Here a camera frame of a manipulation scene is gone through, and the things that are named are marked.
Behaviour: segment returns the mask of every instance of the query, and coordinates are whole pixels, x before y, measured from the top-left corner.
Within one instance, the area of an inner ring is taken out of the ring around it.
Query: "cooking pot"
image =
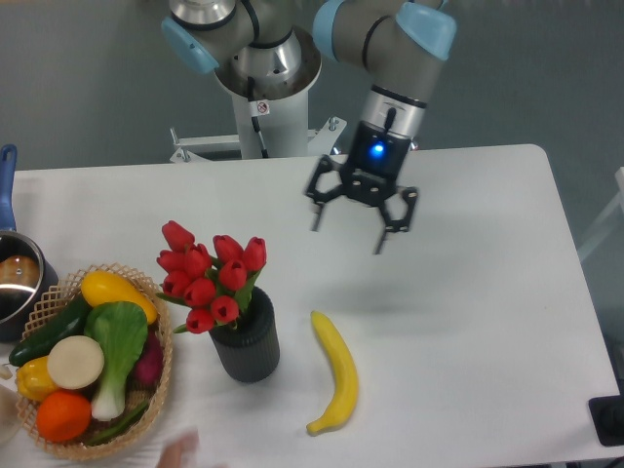
[[[59,277],[39,246],[16,230],[12,194],[18,149],[0,150],[0,342],[19,341],[41,294]]]

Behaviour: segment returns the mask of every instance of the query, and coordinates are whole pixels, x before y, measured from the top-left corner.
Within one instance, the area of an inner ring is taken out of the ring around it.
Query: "pot handle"
[[[13,214],[13,179],[16,173],[18,149],[14,144],[5,144],[0,150],[0,230],[15,231],[16,217]]]

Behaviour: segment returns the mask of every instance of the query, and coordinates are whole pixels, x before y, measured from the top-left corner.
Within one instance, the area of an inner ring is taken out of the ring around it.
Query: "yellow banana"
[[[336,429],[351,416],[358,403],[358,373],[349,348],[332,321],[324,314],[313,311],[312,327],[330,358],[335,389],[327,409],[316,421],[310,422],[308,434],[316,436],[329,429]]]

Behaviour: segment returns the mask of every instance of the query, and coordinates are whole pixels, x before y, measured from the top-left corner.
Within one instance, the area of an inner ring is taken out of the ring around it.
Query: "bok choy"
[[[104,370],[91,401],[92,417],[109,421],[124,412],[126,380],[147,339],[143,310],[132,302],[108,302],[91,312],[85,334],[99,343]]]

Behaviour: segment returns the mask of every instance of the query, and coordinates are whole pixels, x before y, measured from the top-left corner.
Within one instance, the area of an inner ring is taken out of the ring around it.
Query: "cucumber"
[[[28,361],[48,356],[62,339],[82,334],[91,305],[78,294],[50,321],[18,344],[9,355],[9,363],[20,368]]]

